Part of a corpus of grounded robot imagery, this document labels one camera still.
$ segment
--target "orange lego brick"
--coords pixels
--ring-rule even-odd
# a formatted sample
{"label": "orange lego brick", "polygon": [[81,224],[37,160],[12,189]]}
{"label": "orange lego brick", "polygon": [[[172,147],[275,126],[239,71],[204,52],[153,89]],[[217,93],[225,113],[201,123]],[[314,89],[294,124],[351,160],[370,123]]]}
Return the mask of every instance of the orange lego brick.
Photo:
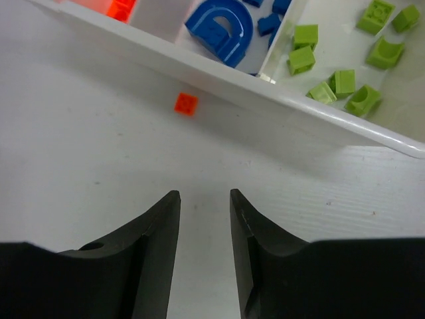
{"label": "orange lego brick", "polygon": [[134,8],[135,0],[113,0],[107,16],[127,23]]}
{"label": "orange lego brick", "polygon": [[198,98],[183,92],[180,92],[175,103],[174,111],[183,115],[192,116],[195,114],[198,105]]}

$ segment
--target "white table surface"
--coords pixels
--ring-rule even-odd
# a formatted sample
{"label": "white table surface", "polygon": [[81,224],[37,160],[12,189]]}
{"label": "white table surface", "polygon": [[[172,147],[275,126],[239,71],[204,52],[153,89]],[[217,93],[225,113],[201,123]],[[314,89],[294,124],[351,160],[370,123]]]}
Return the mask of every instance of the white table surface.
{"label": "white table surface", "polygon": [[[270,123],[0,3],[0,241],[77,249],[177,189],[169,318],[212,319],[239,318],[232,188],[308,241],[425,235],[424,161]],[[194,118],[174,113],[180,91]]]}

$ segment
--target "lime green block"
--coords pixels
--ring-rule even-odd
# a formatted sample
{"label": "lime green block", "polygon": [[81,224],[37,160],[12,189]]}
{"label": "lime green block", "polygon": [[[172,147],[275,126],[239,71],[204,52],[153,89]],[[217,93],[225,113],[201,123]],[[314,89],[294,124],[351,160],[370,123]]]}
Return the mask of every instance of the lime green block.
{"label": "lime green block", "polygon": [[319,27],[317,25],[296,25],[294,33],[294,50],[311,46],[314,51],[319,42]]}
{"label": "lime green block", "polygon": [[328,105],[337,100],[337,97],[326,82],[322,82],[318,86],[312,88],[307,93],[307,97]]}
{"label": "lime green block", "polygon": [[357,23],[357,28],[376,35],[385,27],[395,6],[382,0],[373,0]]}
{"label": "lime green block", "polygon": [[351,97],[345,105],[345,109],[352,115],[364,116],[378,108],[381,102],[381,93],[369,85],[364,85]]}
{"label": "lime green block", "polygon": [[316,59],[310,46],[290,52],[290,59],[287,61],[291,75],[307,72],[315,63]]}
{"label": "lime green block", "polygon": [[403,52],[404,43],[389,43],[382,36],[373,45],[373,48],[366,59],[366,63],[383,70],[393,68],[399,62]]}
{"label": "lime green block", "polygon": [[409,5],[392,20],[392,26],[398,33],[405,32],[417,25],[419,18],[420,12],[418,8],[414,5]]}
{"label": "lime green block", "polygon": [[356,91],[355,71],[336,71],[329,79],[329,86],[338,99],[348,98]]}

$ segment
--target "white plastic tray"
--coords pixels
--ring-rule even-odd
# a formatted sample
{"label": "white plastic tray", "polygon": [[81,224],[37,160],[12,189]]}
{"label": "white plastic tray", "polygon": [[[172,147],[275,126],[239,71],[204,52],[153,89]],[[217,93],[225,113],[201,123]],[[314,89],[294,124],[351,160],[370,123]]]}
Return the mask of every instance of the white plastic tray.
{"label": "white plastic tray", "polygon": [[[176,1],[139,0],[130,22],[138,29],[71,1],[29,1],[47,8],[58,19],[111,51],[275,121],[282,123],[294,110],[299,110],[394,150],[425,158],[425,129],[422,125],[425,120],[425,98],[422,95],[425,87],[425,26],[420,23],[408,34],[406,53],[393,71],[373,70],[365,66],[363,61],[377,37],[355,29],[355,22],[369,0],[293,0],[266,57],[261,79],[206,58],[208,53],[187,36],[183,23],[199,0],[180,0],[176,7],[180,9],[175,12],[170,4]],[[102,0],[75,1],[95,3]],[[411,3],[417,4],[425,12],[425,2],[421,0],[391,2],[397,6],[393,16]],[[264,7],[264,10],[270,12],[270,8]],[[145,24],[141,25],[138,21],[145,21]],[[319,46],[315,50],[318,62],[311,72],[292,78],[288,77],[284,60],[293,27],[298,23],[319,24]],[[384,32],[395,37],[390,27]],[[252,69],[244,67],[245,61],[241,62],[239,69],[256,72],[255,69],[262,60],[259,56],[264,51],[260,52],[255,48],[257,45],[266,48],[267,41],[268,39],[260,39],[257,44],[253,41],[250,50],[253,50],[254,57],[252,60],[247,57],[246,62]],[[358,85],[368,83],[381,89],[384,103],[372,118],[356,118],[340,110],[343,103],[336,107],[326,106],[305,97],[311,87],[325,80],[337,68],[355,68]]]}

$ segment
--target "plastic toy block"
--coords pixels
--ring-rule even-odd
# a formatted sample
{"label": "plastic toy block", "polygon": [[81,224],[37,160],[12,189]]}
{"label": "plastic toy block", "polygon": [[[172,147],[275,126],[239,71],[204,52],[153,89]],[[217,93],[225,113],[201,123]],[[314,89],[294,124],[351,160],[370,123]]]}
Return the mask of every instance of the plastic toy block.
{"label": "plastic toy block", "polygon": [[274,29],[274,31],[270,35],[270,38],[268,39],[268,47],[269,48],[272,46],[273,40],[276,37],[276,33],[278,33],[278,28],[277,29]]}
{"label": "plastic toy block", "polygon": [[392,26],[398,33],[405,32],[415,25],[418,24],[420,18],[420,12],[415,5],[409,5],[404,8],[395,18],[392,20]]}
{"label": "plastic toy block", "polygon": [[230,39],[227,30],[215,20],[205,21],[203,28],[198,31],[199,40],[210,51],[219,51]]}
{"label": "plastic toy block", "polygon": [[357,23],[357,28],[373,35],[378,34],[385,27],[394,9],[395,6],[390,3],[382,0],[373,0]]}
{"label": "plastic toy block", "polygon": [[311,46],[290,52],[290,58],[287,61],[291,75],[307,72],[313,68],[315,63],[316,59]]}
{"label": "plastic toy block", "polygon": [[272,12],[279,15],[285,15],[286,11],[290,7],[291,0],[274,0],[272,5]]}
{"label": "plastic toy block", "polygon": [[386,42],[385,38],[382,36],[374,44],[369,56],[367,57],[366,63],[383,70],[393,68],[399,62],[403,52],[404,43],[389,43]]}
{"label": "plastic toy block", "polygon": [[332,74],[329,86],[338,99],[347,98],[356,91],[356,76],[354,70],[341,70]]}
{"label": "plastic toy block", "polygon": [[319,42],[318,25],[296,25],[294,33],[294,50],[311,46],[314,51]]}
{"label": "plastic toy block", "polygon": [[369,85],[364,85],[351,97],[345,105],[345,109],[352,115],[364,116],[378,108],[381,102],[381,93]]}
{"label": "plastic toy block", "polygon": [[239,0],[205,0],[185,25],[192,37],[231,68],[244,58],[254,34],[252,17]]}
{"label": "plastic toy block", "polygon": [[259,7],[261,7],[263,0],[243,0],[243,2],[249,3],[250,5],[253,5],[253,6],[259,8]]}
{"label": "plastic toy block", "polygon": [[175,103],[174,111],[177,113],[193,116],[197,109],[198,98],[181,92]]}
{"label": "plastic toy block", "polygon": [[135,0],[113,0],[106,15],[115,20],[127,23]]}
{"label": "plastic toy block", "polygon": [[326,82],[322,82],[316,87],[312,88],[307,93],[307,97],[328,105],[334,103],[334,101],[337,100],[336,95],[332,92],[331,88]]}
{"label": "plastic toy block", "polygon": [[268,17],[261,18],[258,20],[258,33],[261,37],[264,35],[269,35],[275,29],[279,29],[280,19],[279,15],[272,13]]}

